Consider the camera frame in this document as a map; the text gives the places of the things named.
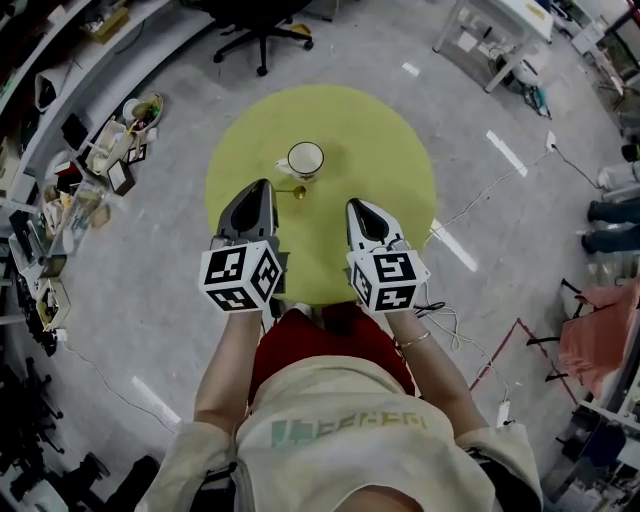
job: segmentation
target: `gray floor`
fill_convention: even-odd
[[[167,98],[159,141],[135,167],[136,186],[112,203],[111,222],[88,233],[62,276],[72,304],[67,346],[76,353],[61,346],[48,359],[21,326],[11,329],[11,357],[33,355],[52,374],[52,396],[65,413],[58,439],[67,453],[50,457],[52,463],[73,467],[94,452],[113,473],[99,483],[102,495],[141,455],[162,457],[175,420],[191,415],[198,381],[224,324],[195,284],[200,253],[211,236],[203,206],[207,165],[225,129],[255,101],[312,83],[347,85],[380,98],[405,117],[428,149],[442,224],[514,169],[487,139],[489,130],[525,164],[542,155],[549,129],[564,155],[594,179],[603,164],[620,160],[622,141],[591,86],[591,71],[557,35],[544,50],[550,59],[543,77],[554,115],[548,121],[502,87],[485,93],[477,80],[488,76],[488,68],[474,68],[453,45],[441,55],[431,51],[451,0],[342,3],[333,24],[303,17],[316,38],[313,51],[270,42],[270,74],[263,79],[255,74],[255,45],[214,64],[214,49],[224,44],[217,33],[172,58],[145,85]],[[560,279],[579,286],[590,279],[577,233],[587,229],[585,211],[596,191],[557,154],[528,170],[526,177],[516,173],[502,181],[447,226],[475,261],[475,271],[435,237],[424,251],[433,273],[431,300],[456,308],[460,332],[489,353],[517,318],[539,335],[552,334]],[[451,317],[437,320],[453,326]],[[450,336],[429,325],[449,350]],[[529,427],[544,473],[557,455],[553,437],[568,421],[572,402],[559,382],[543,383],[549,363],[524,346],[526,339],[516,327],[496,368],[510,388],[513,415]],[[486,362],[464,341],[451,353],[470,383]],[[114,392],[152,411],[165,426],[114,394],[78,354],[99,368]],[[474,390],[491,422],[503,393],[493,374]]]

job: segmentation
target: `bracelet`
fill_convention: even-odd
[[[416,338],[415,340],[407,341],[406,343],[398,342],[398,347],[400,347],[400,350],[404,350],[405,348],[408,348],[411,345],[415,345],[416,343],[420,343],[422,340],[428,338],[429,336],[431,336],[431,333],[429,331],[427,331],[422,336],[420,336],[419,338]]]

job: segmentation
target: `beige shirt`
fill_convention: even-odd
[[[356,490],[377,485],[428,511],[489,512],[495,489],[469,448],[541,496],[522,425],[454,439],[440,410],[407,396],[376,364],[313,357],[260,387],[235,443],[211,425],[184,425],[138,511],[189,510],[207,471],[236,461],[236,510],[327,512]]]

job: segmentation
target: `pink cloth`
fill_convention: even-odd
[[[600,398],[602,381],[622,365],[640,297],[640,278],[627,286],[589,288],[582,295],[598,311],[564,323],[559,359],[569,375]]]

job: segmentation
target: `office chair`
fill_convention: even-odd
[[[220,48],[214,55],[213,62],[220,63],[224,60],[225,53],[253,39],[259,39],[262,65],[257,71],[259,76],[265,76],[268,73],[267,37],[287,37],[304,41],[304,49],[311,50],[313,48],[311,36],[291,30],[283,30],[276,26],[285,20],[291,23],[291,16],[310,3],[311,0],[222,0],[206,2],[206,10],[216,19],[218,27],[225,28],[229,25],[235,25],[235,30],[249,30],[246,34]]]

